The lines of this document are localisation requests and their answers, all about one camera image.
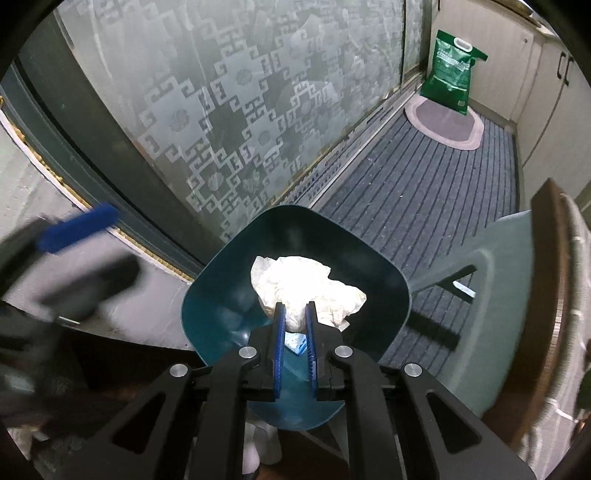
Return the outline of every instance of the cabinet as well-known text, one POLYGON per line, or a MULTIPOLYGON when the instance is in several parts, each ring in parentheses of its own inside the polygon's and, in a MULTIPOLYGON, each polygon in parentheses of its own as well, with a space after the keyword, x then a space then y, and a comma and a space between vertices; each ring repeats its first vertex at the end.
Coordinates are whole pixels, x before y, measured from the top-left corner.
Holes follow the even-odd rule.
POLYGON ((548 177, 572 198, 591 180, 591 87, 572 59, 567 64, 556 109, 538 146, 524 164, 528 204, 548 177))
POLYGON ((519 158, 526 163, 541 137, 562 88, 568 60, 567 50, 559 41, 546 41, 535 74, 530 97, 517 121, 519 158))
POLYGON ((516 17, 493 3, 445 0, 431 33, 431 53, 441 29, 489 56, 472 70, 470 97, 505 119, 511 119, 518 102, 534 43, 533 25, 525 26, 516 17))

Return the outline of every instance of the white cloth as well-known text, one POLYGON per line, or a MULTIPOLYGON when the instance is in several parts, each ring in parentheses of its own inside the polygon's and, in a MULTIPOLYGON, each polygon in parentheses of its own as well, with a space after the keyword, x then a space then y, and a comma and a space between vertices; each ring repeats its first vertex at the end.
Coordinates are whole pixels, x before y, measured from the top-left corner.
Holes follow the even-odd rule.
POLYGON ((367 299, 356 287, 328 278, 330 267, 305 257, 257 257, 251 268, 251 283, 269 318, 278 301, 285 305, 288 332, 306 329, 304 311, 316 302, 318 321, 344 330, 347 315, 358 312, 367 299))

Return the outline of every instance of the blue gripper pad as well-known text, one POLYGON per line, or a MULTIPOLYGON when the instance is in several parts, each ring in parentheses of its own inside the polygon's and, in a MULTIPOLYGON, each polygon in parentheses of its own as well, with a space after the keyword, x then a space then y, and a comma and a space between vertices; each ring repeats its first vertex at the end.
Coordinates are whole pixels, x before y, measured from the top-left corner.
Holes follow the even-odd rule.
POLYGON ((310 379, 310 389, 312 396, 316 396, 318 389, 318 368, 316 358, 316 344, 314 343, 314 329, 312 328, 312 315, 310 314, 310 304, 306 305, 306 343, 308 344, 308 377, 310 379))
POLYGON ((281 370, 283 369, 283 347, 285 344, 285 306, 282 303, 277 303, 275 307, 275 321, 278 322, 278 328, 275 342, 273 393, 275 399, 278 399, 281 394, 281 370))
POLYGON ((49 254, 58 253, 82 239, 100 232, 119 219, 119 212, 108 203, 49 227, 37 240, 37 249, 49 254))

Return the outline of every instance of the green bag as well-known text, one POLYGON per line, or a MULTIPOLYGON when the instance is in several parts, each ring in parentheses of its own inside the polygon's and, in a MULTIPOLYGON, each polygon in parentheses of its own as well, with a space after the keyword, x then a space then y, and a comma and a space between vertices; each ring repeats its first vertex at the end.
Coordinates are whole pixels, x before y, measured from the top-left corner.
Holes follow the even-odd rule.
POLYGON ((439 30, 433 51, 433 68, 421 95, 466 115, 471 68, 476 59, 486 61, 487 58, 488 55, 468 42, 439 30))

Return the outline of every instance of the metal screw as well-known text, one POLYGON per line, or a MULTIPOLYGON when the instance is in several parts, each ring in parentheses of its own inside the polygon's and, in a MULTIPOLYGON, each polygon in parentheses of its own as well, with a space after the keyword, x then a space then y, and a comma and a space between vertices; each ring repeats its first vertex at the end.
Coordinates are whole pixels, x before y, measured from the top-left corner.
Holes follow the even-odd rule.
POLYGON ((335 348, 335 355, 341 358, 349 358, 353 355, 353 349, 348 345, 339 345, 335 348))
POLYGON ((253 358, 256 355, 256 348, 250 345, 243 346, 240 348, 240 350, 238 350, 238 355, 246 359, 253 358))
POLYGON ((406 373, 409 377, 418 377, 423 373, 423 369, 417 364, 406 364, 404 365, 404 373, 406 373))
POLYGON ((189 368, 187 367, 187 365, 183 365, 183 364, 176 364, 170 367, 170 374, 173 377, 184 377, 185 375, 187 375, 187 372, 189 371, 189 368))

